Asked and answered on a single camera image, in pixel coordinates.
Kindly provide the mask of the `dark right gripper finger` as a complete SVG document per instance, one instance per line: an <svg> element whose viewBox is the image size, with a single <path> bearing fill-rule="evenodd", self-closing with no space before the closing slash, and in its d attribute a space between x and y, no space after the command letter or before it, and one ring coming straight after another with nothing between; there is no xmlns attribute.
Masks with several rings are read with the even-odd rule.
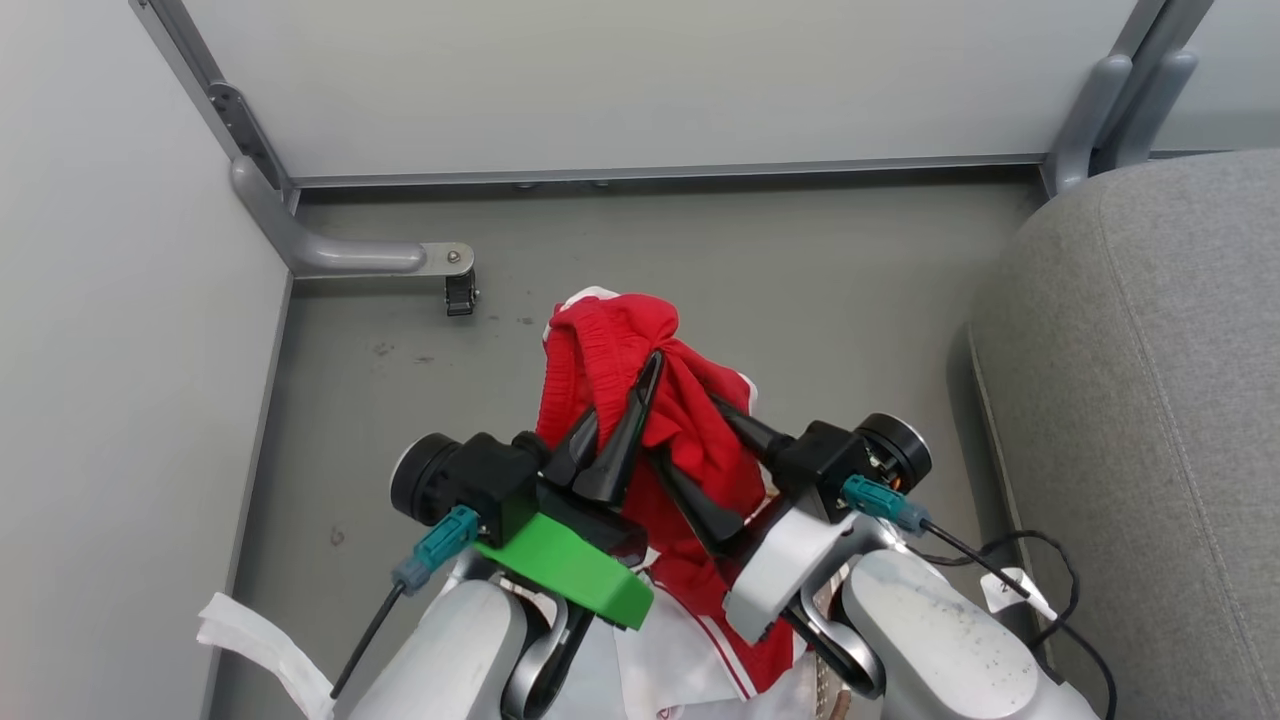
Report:
<svg viewBox="0 0 1280 720"><path fill-rule="evenodd" d="M672 459L668 448L648 452L660 487L675 503L701 547L714 559L727 559L739 551L745 537L742 515L721 507Z"/></svg>
<svg viewBox="0 0 1280 720"><path fill-rule="evenodd" d="M778 456L796 442L792 436L768 427L718 395L710 395L710 401L741 445L764 468L773 468Z"/></svg>

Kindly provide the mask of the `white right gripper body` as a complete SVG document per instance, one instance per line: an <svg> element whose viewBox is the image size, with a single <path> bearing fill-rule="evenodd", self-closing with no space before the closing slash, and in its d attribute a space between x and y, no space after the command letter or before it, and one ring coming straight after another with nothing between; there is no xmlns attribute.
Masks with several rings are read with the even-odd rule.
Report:
<svg viewBox="0 0 1280 720"><path fill-rule="evenodd" d="M755 643L780 619L795 620L813 646L864 647L851 628L829 620L817 607L815 596L850 560L867 552L873 518L851 512L828 524L803 509L790 509L764 534L724 601L731 628Z"/></svg>

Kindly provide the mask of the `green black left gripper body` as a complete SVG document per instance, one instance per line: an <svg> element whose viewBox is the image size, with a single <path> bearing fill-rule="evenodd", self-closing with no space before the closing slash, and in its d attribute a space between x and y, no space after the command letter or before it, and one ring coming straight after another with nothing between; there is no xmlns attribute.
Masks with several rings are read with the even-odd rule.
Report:
<svg viewBox="0 0 1280 720"><path fill-rule="evenodd" d="M481 537L474 548L543 594L617 628L640 629L654 602L653 588L636 574L649 550L645 528L547 483L538 486L538 512L503 546Z"/></svg>

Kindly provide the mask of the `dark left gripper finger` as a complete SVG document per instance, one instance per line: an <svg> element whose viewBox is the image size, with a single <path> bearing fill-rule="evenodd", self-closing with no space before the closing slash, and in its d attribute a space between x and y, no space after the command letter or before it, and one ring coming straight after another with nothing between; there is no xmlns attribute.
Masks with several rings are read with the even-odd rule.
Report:
<svg viewBox="0 0 1280 720"><path fill-rule="evenodd" d="M547 482L559 488L571 488L577 475L595 461L598 436L596 410L588 407L553 451L547 464Z"/></svg>
<svg viewBox="0 0 1280 720"><path fill-rule="evenodd" d="M637 379L626 393L623 414L595 460L573 482L573 492L607 507L622 507L643 450L643 436L666 366L660 350L646 359Z"/></svg>

